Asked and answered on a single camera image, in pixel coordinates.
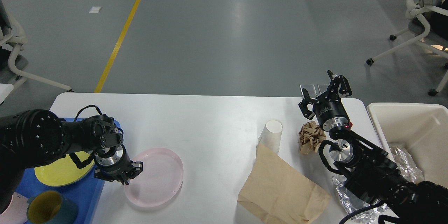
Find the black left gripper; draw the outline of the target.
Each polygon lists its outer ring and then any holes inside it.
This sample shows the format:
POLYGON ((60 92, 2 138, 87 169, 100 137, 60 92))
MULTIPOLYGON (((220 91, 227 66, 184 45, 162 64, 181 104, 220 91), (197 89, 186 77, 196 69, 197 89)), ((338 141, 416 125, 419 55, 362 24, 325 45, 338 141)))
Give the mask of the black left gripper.
POLYGON ((133 162, 123 145, 109 148, 106 153, 95 154, 94 178, 108 182, 124 182, 129 185, 144 170, 142 161, 133 162))

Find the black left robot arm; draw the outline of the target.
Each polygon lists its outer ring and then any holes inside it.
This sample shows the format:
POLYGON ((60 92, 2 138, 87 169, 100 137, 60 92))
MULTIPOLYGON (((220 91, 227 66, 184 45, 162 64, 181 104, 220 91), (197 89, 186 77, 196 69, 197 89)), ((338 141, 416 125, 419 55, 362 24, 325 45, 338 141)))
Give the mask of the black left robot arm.
POLYGON ((9 206, 27 168, 50 165, 69 156, 84 168, 94 162, 96 179, 128 185, 144 170, 130 159, 124 132, 112 117, 97 115, 67 121, 49 110, 28 110, 0 120, 1 212, 9 206))

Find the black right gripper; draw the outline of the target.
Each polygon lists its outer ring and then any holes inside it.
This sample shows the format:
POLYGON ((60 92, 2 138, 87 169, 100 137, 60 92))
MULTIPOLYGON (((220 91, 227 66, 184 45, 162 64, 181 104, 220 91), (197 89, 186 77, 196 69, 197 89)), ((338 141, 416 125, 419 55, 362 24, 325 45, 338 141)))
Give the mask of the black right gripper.
POLYGON ((342 104, 342 97, 352 96, 352 89, 346 77, 334 74, 328 70, 330 84, 316 99, 309 96, 307 89, 301 89, 303 98, 298 104, 303 116, 309 120, 317 117, 320 128, 329 132, 333 128, 349 128, 349 116, 342 104))

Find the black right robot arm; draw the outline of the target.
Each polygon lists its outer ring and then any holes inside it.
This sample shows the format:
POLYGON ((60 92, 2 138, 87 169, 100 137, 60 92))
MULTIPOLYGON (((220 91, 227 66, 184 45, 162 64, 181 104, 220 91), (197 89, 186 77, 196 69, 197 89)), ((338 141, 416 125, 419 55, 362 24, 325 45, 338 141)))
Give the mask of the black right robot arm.
POLYGON ((316 117, 320 128, 329 133, 330 140, 323 140, 318 148, 323 165, 344 176, 344 187, 368 203, 340 223, 385 204, 395 216, 379 215, 379 224, 446 224, 447 188, 430 181, 416 184, 406 180, 384 149, 352 131, 341 100, 341 96, 352 95, 349 82, 330 70, 327 74, 330 83, 326 91, 311 98, 303 88, 298 106, 305 118, 316 117))

